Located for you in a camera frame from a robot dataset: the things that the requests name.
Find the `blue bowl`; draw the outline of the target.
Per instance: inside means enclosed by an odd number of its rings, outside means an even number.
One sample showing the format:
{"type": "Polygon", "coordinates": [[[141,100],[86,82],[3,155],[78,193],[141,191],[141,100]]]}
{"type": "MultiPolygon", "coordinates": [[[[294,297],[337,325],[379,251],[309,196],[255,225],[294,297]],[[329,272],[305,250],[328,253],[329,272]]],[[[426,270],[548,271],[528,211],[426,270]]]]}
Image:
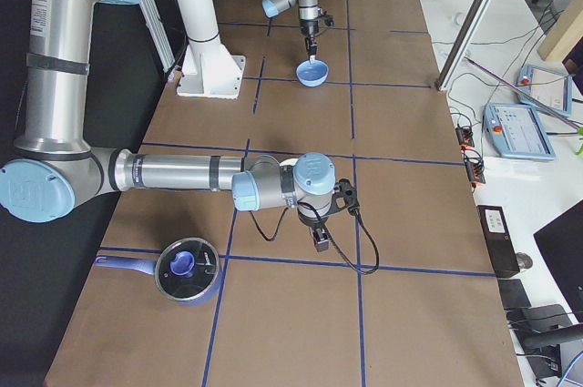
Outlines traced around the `blue bowl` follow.
{"type": "Polygon", "coordinates": [[[322,60],[305,60],[296,67],[299,82],[306,87],[317,87],[325,82],[329,74],[328,65],[322,60]]]}

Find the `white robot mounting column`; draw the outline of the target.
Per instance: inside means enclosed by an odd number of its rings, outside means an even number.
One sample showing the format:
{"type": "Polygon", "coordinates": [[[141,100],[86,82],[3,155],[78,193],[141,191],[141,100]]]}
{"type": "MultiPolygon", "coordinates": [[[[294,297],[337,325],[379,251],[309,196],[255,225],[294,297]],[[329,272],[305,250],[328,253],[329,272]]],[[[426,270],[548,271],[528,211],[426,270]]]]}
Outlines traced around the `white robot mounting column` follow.
{"type": "Polygon", "coordinates": [[[188,47],[178,94],[183,97],[235,99],[246,64],[220,40],[213,0],[177,0],[188,47]]]}

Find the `blue saucepan with glass lid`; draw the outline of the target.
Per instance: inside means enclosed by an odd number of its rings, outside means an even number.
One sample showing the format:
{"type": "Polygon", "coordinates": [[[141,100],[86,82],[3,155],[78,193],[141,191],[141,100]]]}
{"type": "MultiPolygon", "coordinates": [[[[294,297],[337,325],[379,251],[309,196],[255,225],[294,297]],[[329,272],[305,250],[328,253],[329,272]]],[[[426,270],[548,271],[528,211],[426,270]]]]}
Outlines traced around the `blue saucepan with glass lid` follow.
{"type": "Polygon", "coordinates": [[[223,280],[219,253],[201,238],[179,239],[156,260],[98,255],[94,264],[151,275],[161,294],[188,306],[206,303],[219,291],[223,280]]]}

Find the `orange black connector strip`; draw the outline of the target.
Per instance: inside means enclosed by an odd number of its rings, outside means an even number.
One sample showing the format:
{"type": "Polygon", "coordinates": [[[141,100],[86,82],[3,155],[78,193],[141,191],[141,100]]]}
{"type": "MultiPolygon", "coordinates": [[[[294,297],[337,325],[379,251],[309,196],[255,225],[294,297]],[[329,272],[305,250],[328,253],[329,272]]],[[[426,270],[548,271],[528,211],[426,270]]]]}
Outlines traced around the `orange black connector strip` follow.
{"type": "Polygon", "coordinates": [[[468,181],[472,189],[485,185],[484,160],[475,148],[473,129],[470,126],[457,126],[455,128],[455,134],[460,146],[468,181]]]}

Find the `black power supply box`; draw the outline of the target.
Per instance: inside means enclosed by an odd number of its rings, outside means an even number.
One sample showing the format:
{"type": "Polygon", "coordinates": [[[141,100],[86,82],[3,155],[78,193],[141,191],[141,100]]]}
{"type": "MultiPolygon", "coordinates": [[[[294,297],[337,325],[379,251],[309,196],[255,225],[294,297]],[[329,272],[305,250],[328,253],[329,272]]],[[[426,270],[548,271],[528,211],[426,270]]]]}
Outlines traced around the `black power supply box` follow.
{"type": "Polygon", "coordinates": [[[478,205],[477,212],[494,273],[508,279],[520,272],[516,253],[500,206],[478,205]]]}

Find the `near blue teach pendant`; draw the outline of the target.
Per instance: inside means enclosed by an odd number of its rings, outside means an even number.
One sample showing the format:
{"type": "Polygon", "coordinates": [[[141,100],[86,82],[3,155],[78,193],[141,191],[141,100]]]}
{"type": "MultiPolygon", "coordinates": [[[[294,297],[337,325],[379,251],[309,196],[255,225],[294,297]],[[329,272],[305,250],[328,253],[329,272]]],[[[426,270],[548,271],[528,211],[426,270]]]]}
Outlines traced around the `near blue teach pendant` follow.
{"type": "Polygon", "coordinates": [[[488,103],[484,106],[486,135],[502,158],[552,161],[554,149],[537,111],[528,105],[488,103]]]}

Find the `blue teach pendant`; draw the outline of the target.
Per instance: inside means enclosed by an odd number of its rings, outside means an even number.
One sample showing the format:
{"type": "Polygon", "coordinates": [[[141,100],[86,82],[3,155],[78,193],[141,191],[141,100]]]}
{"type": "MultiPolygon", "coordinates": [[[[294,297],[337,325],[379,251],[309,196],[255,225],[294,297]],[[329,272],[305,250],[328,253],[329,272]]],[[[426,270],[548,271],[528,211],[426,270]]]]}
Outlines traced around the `blue teach pendant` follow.
{"type": "Polygon", "coordinates": [[[572,113],[573,78],[564,72],[527,64],[517,75],[517,87],[526,95],[568,117],[572,113]]]}
{"type": "Polygon", "coordinates": [[[537,111],[528,105],[488,103],[484,106],[486,135],[502,158],[552,161],[554,149],[537,111]]]}

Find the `far blue teach pendant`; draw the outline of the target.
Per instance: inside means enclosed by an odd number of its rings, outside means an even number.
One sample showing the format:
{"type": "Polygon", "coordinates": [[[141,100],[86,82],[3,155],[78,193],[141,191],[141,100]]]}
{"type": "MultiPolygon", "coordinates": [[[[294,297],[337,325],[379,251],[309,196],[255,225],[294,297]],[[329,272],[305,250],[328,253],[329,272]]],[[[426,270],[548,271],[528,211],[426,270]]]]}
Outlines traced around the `far blue teach pendant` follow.
{"type": "Polygon", "coordinates": [[[573,78],[564,72],[527,64],[517,75],[517,87],[526,95],[568,117],[572,113],[573,78]]]}

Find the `black monitor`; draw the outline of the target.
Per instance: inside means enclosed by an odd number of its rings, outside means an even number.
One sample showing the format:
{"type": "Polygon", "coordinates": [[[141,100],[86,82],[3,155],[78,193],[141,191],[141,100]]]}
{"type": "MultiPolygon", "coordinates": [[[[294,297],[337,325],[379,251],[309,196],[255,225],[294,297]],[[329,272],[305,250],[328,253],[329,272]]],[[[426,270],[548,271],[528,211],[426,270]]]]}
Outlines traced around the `black monitor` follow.
{"type": "Polygon", "coordinates": [[[568,306],[582,321],[582,205],[549,222],[534,238],[568,306]]]}

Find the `wooden board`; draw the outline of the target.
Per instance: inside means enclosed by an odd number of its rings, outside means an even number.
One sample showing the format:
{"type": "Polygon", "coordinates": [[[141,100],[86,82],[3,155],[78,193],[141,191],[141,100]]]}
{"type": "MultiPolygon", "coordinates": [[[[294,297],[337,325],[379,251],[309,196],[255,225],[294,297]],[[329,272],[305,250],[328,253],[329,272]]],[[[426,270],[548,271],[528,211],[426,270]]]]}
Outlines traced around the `wooden board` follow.
{"type": "Polygon", "coordinates": [[[582,37],[583,0],[571,0],[538,47],[544,61],[561,62],[582,37]]]}

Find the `aluminium frame post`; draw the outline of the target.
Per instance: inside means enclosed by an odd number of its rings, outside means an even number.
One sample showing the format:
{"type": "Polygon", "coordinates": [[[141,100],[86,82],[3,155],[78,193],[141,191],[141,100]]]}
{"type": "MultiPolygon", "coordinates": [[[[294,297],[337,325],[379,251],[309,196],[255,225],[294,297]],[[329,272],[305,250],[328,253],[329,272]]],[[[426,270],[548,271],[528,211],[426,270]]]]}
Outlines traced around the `aluminium frame post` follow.
{"type": "Polygon", "coordinates": [[[446,91],[454,73],[465,57],[465,51],[469,47],[481,20],[486,14],[492,0],[473,0],[461,25],[460,31],[454,41],[452,49],[445,61],[439,77],[435,81],[435,87],[439,91],[446,91]]]}

